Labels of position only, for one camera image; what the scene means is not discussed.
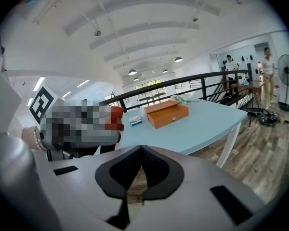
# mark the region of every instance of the beige pants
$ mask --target beige pants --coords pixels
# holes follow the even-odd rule
[[[273,91],[274,91],[274,76],[264,75],[264,92],[266,99],[266,106],[269,106],[272,102]]]

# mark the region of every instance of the white shirt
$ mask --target white shirt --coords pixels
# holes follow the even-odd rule
[[[263,71],[266,75],[272,75],[274,73],[274,61],[272,57],[270,57],[269,60],[266,60],[266,58],[264,58],[262,60],[262,65]]]
[[[238,70],[239,66],[236,64],[236,62],[232,61],[232,62],[226,62],[226,71],[233,71],[233,70]],[[230,78],[235,78],[236,75],[235,74],[230,74],[228,75],[228,77]]]

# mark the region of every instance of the person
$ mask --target person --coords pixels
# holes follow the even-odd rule
[[[264,92],[266,99],[266,109],[271,107],[273,90],[274,90],[274,60],[271,57],[271,52],[268,47],[264,48],[264,59],[262,61],[263,64],[263,73],[264,73]]]
[[[238,70],[238,64],[234,61],[231,61],[231,55],[227,55],[227,62],[226,62],[226,71],[233,71],[233,70]],[[228,75],[228,80],[229,80],[229,88],[231,87],[231,85],[235,84],[236,75],[235,74],[230,74]],[[229,94],[232,95],[233,94],[233,89],[229,90]]]

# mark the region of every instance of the orange box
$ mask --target orange box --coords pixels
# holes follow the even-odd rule
[[[144,108],[145,116],[157,129],[188,116],[188,107],[176,101],[166,101]]]

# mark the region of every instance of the woman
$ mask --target woman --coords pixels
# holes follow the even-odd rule
[[[268,47],[264,48],[264,59],[263,59],[263,73],[264,73],[264,91],[266,96],[266,109],[271,107],[273,90],[274,90],[274,61],[271,57],[271,52]]]

